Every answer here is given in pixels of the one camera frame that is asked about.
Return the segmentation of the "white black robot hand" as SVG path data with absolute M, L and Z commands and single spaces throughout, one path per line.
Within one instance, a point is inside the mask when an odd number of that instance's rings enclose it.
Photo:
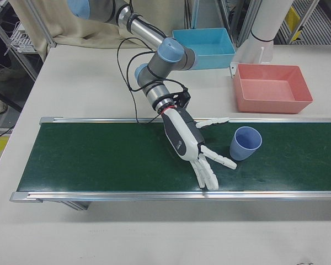
M 173 149 L 184 161 L 189 161 L 196 174 L 200 188 L 218 190 L 218 180 L 207 159 L 236 169 L 237 164 L 227 157 L 223 157 L 205 146 L 205 140 L 200 129 L 213 124 L 229 121 L 228 117 L 214 118 L 196 122 L 191 115 L 181 107 L 169 107 L 162 113 L 165 134 Z

